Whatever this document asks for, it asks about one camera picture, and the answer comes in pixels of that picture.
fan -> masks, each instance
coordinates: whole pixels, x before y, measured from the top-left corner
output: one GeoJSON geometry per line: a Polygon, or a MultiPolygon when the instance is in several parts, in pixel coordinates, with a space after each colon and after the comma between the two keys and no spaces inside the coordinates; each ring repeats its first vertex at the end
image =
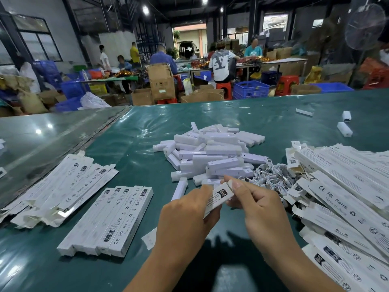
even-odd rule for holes
{"type": "Polygon", "coordinates": [[[347,45],[355,50],[366,51],[377,46],[386,24],[385,12],[377,4],[359,7],[350,17],[345,31],[347,45]]]}

person in teal shirt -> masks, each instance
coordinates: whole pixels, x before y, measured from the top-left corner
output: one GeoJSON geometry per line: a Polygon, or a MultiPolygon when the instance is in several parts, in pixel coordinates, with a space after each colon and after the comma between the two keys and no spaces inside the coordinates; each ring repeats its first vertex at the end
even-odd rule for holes
{"type": "Polygon", "coordinates": [[[244,57],[262,56],[262,49],[258,46],[258,39],[256,37],[251,39],[251,45],[246,48],[244,57]]]}

forearm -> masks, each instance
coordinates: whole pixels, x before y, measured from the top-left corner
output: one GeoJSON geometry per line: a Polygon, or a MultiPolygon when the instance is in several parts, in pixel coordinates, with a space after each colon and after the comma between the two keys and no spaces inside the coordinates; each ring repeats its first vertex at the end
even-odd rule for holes
{"type": "Polygon", "coordinates": [[[169,263],[152,252],[123,292],[172,291],[184,271],[184,267],[169,263]]]}
{"type": "Polygon", "coordinates": [[[288,250],[268,260],[285,286],[292,292],[341,292],[342,287],[322,272],[300,248],[288,250]]]}

left hand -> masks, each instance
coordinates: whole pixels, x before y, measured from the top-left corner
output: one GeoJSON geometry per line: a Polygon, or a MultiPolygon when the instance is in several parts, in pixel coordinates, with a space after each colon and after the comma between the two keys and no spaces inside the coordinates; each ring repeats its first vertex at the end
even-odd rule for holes
{"type": "Polygon", "coordinates": [[[220,218],[221,206],[204,218],[212,190],[211,186],[203,185],[163,206],[153,256],[177,268],[189,265],[220,218]]]}

teal t-shirt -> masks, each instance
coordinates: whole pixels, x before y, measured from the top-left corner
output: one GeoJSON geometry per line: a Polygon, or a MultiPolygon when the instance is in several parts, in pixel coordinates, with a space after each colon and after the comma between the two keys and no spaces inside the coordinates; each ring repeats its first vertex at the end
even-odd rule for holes
{"type": "Polygon", "coordinates": [[[257,46],[253,49],[250,45],[249,47],[246,48],[246,51],[244,52],[244,56],[247,57],[253,55],[262,56],[262,49],[260,48],[260,46],[257,46]]]}

